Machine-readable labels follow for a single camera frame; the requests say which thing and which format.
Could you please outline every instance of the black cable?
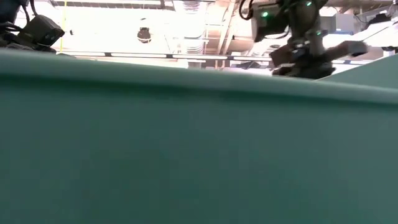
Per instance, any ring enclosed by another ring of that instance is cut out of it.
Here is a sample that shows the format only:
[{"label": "black cable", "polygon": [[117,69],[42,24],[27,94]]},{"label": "black cable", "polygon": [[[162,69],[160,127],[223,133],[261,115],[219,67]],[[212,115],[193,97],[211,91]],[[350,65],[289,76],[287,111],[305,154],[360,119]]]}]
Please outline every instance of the black cable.
[{"label": "black cable", "polygon": [[354,16],[355,16],[355,18],[356,18],[359,22],[362,22],[362,23],[365,23],[365,24],[367,23],[367,22],[362,21],[361,18],[359,18],[358,15],[354,14]]},{"label": "black cable", "polygon": [[26,6],[22,5],[22,9],[24,10],[25,13],[25,17],[26,17],[26,24],[28,24],[30,22],[30,17],[29,17],[29,13],[27,12]]},{"label": "black cable", "polygon": [[278,15],[284,13],[287,9],[289,9],[292,6],[294,6],[294,3],[291,4],[290,1],[291,0],[286,0],[285,1],[285,3],[280,7]]},{"label": "black cable", "polygon": [[19,26],[15,25],[15,24],[11,24],[9,22],[5,22],[5,23],[0,23],[0,30],[4,29],[4,30],[11,30],[11,31],[22,31],[22,28],[20,28]]},{"label": "black cable", "polygon": [[32,8],[33,14],[34,14],[35,16],[37,16],[38,13],[37,13],[36,7],[35,7],[35,0],[30,0],[29,2],[30,2],[30,7]]},{"label": "black cable", "polygon": [[247,16],[247,17],[244,17],[244,16],[243,16],[243,13],[242,13],[242,11],[243,11],[243,4],[244,4],[245,2],[246,2],[246,0],[242,0],[241,3],[239,4],[239,16],[240,16],[242,19],[248,21],[248,20],[250,20],[250,19],[253,17],[253,9],[252,9],[253,0],[249,0],[248,16]]}]

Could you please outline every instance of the black camera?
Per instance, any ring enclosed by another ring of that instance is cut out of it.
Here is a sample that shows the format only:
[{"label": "black camera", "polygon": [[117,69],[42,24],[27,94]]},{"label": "black camera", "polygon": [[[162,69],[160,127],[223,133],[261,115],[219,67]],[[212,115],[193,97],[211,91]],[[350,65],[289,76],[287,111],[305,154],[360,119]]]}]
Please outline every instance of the black camera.
[{"label": "black camera", "polygon": [[137,33],[137,39],[143,44],[148,44],[152,40],[152,37],[150,36],[149,28],[141,27],[139,29],[139,32]]},{"label": "black camera", "polygon": [[64,34],[65,32],[53,20],[38,15],[26,24],[18,37],[33,44],[50,47]]}]

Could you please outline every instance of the overhead lighting fixture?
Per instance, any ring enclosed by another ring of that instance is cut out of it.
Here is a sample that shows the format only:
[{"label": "overhead lighting fixture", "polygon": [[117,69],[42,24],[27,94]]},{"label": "overhead lighting fixture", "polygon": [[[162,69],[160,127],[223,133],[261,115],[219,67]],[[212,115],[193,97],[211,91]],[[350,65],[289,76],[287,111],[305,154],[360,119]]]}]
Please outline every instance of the overhead lighting fixture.
[{"label": "overhead lighting fixture", "polygon": [[139,58],[166,58],[165,54],[130,54],[130,53],[111,53],[113,57],[139,57]]},{"label": "overhead lighting fixture", "polygon": [[135,60],[131,58],[126,60],[125,58],[99,58],[99,62],[116,62],[116,63],[128,63],[134,65],[148,65],[148,66],[159,66],[159,67],[170,67],[170,68],[188,68],[188,63],[180,63],[173,61],[158,61],[158,60]]},{"label": "overhead lighting fixture", "polygon": [[372,60],[363,60],[363,61],[351,61],[351,63],[357,64],[357,65],[366,65],[367,63],[373,62]]},{"label": "overhead lighting fixture", "polygon": [[242,60],[242,61],[258,61],[258,62],[270,62],[272,59],[271,58],[265,58],[265,57],[234,57],[234,60]]},{"label": "overhead lighting fixture", "polygon": [[99,57],[105,57],[105,53],[101,52],[58,52],[58,53],[63,53],[67,55],[72,55],[72,56],[99,56]]},{"label": "overhead lighting fixture", "polygon": [[187,62],[206,63],[206,60],[187,59]]},{"label": "overhead lighting fixture", "polygon": [[228,57],[220,55],[173,55],[173,58],[226,60]]},{"label": "overhead lighting fixture", "polygon": [[345,63],[345,61],[344,60],[334,60],[334,61],[332,61],[332,63]]}]

